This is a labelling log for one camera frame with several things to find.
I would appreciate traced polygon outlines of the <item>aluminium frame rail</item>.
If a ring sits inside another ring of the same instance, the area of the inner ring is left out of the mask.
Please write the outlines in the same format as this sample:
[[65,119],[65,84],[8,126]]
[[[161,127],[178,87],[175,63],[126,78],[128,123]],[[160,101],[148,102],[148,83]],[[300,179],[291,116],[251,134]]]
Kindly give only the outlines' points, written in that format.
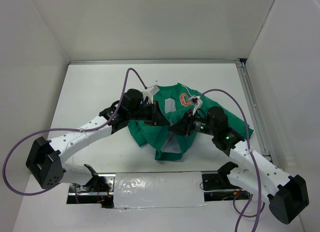
[[[254,132],[250,143],[259,153],[267,153],[255,117],[252,94],[245,86],[239,62],[226,60],[124,60],[73,62],[68,66],[56,109],[54,124],[76,128],[109,107],[121,95],[123,83],[129,89],[144,86],[173,86],[181,83],[218,102],[238,117],[246,117]],[[70,162],[89,164],[98,172],[150,173],[215,171],[228,162],[204,134],[196,136],[192,147],[179,161],[155,160],[151,146],[139,147],[127,128],[94,142],[77,152]]]

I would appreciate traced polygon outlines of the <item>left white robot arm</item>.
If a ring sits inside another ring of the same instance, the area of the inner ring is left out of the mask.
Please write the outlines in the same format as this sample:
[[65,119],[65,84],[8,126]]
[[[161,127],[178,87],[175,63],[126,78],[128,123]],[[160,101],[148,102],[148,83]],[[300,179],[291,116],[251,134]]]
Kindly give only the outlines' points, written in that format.
[[31,147],[26,166],[44,190],[60,183],[73,183],[92,192],[99,185],[98,173],[88,164],[74,165],[67,160],[90,144],[127,127],[129,121],[143,121],[147,126],[168,126],[154,95],[159,88],[144,91],[129,89],[121,104],[114,103],[76,131],[49,140],[37,138]]

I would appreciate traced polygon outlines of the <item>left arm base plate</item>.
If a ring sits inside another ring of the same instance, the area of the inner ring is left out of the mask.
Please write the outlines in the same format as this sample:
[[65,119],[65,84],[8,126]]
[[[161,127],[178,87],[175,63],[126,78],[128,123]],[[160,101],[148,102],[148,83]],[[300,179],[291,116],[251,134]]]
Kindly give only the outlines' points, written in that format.
[[97,204],[105,209],[114,208],[115,173],[100,173],[99,178],[90,186],[70,184],[67,205]]

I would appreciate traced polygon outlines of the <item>green jacket with white lettering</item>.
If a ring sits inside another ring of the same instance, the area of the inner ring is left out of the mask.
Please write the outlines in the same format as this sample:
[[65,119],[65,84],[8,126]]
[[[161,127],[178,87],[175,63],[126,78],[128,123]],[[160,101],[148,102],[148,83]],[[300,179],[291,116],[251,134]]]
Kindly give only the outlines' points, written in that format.
[[[244,139],[251,138],[254,131],[245,120],[223,108],[218,102],[206,97],[203,93],[181,83],[158,87],[160,91],[154,96],[154,100],[159,103],[160,110],[170,122],[170,126],[179,122],[186,112],[193,112],[194,106],[190,102],[190,97],[200,96],[203,103],[195,115],[204,118],[210,108],[220,107],[227,115],[229,126]],[[149,144],[154,148],[155,160],[178,161],[191,148],[197,134],[200,133],[194,132],[191,136],[180,136],[169,132],[170,126],[149,126],[140,120],[131,120],[128,123],[129,132],[140,147]]]

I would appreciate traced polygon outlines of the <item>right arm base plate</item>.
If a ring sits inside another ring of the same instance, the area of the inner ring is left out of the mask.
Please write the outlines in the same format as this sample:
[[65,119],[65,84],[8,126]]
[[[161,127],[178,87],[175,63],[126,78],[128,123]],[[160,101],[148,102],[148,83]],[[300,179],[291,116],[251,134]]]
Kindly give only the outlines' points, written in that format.
[[230,184],[227,178],[217,172],[203,173],[199,187],[203,190],[205,202],[232,201],[237,195],[237,200],[247,200],[250,197],[247,191]]

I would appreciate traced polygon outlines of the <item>silver tape patch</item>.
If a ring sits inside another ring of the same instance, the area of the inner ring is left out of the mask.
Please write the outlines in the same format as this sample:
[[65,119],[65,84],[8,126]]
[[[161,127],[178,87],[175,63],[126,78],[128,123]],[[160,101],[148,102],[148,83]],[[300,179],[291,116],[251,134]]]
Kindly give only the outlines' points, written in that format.
[[196,172],[118,173],[113,204],[117,209],[193,208],[206,205]]

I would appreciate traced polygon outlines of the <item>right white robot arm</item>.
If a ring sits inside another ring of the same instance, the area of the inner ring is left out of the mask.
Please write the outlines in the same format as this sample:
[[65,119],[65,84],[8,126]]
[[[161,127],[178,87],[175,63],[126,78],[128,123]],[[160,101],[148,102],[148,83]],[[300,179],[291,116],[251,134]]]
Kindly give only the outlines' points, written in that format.
[[291,176],[249,148],[245,138],[229,126],[222,108],[211,107],[204,118],[186,112],[168,130],[181,136],[194,132],[212,136],[216,148],[230,158],[218,171],[220,186],[234,185],[257,195],[281,223],[290,224],[309,205],[305,179]]

